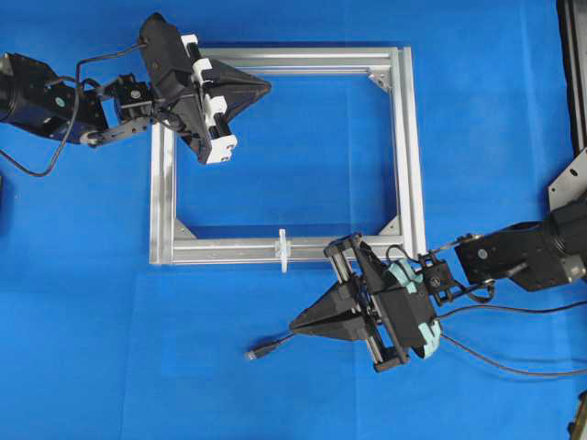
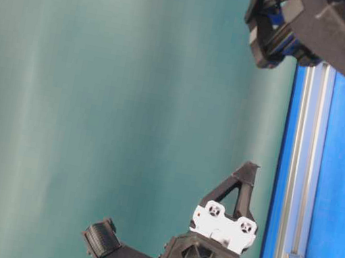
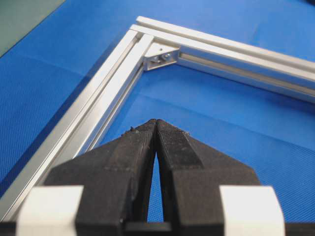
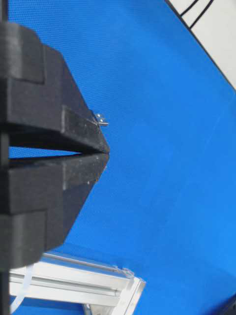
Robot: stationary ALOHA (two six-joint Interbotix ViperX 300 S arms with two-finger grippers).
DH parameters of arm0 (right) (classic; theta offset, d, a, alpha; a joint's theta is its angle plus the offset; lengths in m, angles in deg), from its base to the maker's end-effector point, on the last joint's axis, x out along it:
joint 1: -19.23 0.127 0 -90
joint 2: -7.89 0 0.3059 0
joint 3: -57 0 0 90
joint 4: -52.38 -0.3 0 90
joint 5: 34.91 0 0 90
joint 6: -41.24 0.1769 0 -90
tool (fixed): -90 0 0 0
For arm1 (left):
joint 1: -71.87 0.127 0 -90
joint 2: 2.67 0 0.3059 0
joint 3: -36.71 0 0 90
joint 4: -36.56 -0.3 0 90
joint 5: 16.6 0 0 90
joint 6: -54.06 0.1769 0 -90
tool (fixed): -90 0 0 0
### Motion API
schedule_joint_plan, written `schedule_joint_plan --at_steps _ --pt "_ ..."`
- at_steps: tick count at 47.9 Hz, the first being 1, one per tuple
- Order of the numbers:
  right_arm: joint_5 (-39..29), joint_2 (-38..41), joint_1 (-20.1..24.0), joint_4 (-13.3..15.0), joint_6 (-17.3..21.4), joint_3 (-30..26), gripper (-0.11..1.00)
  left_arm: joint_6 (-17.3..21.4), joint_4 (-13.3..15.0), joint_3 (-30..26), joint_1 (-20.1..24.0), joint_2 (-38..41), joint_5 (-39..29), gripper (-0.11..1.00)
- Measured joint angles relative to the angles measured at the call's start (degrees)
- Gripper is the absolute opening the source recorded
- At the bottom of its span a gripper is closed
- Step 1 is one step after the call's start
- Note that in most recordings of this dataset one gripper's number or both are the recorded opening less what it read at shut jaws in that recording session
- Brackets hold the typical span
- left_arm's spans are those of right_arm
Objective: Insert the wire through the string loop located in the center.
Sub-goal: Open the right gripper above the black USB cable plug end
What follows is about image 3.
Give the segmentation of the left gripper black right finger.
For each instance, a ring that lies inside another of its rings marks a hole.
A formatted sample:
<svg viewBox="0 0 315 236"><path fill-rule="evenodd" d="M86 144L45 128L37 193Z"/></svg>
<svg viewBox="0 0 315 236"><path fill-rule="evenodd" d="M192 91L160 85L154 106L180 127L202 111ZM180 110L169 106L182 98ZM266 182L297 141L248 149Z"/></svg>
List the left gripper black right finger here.
<svg viewBox="0 0 315 236"><path fill-rule="evenodd" d="M270 186L240 161L157 121L164 218L181 236L283 236Z"/></svg>

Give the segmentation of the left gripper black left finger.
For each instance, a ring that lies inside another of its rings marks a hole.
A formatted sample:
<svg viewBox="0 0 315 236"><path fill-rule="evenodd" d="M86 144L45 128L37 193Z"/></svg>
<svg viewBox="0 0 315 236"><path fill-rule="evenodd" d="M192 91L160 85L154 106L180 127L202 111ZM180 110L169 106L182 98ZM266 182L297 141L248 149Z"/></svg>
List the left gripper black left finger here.
<svg viewBox="0 0 315 236"><path fill-rule="evenodd" d="M51 169L28 194L19 236L120 236L123 222L143 219L148 204L157 121Z"/></svg>

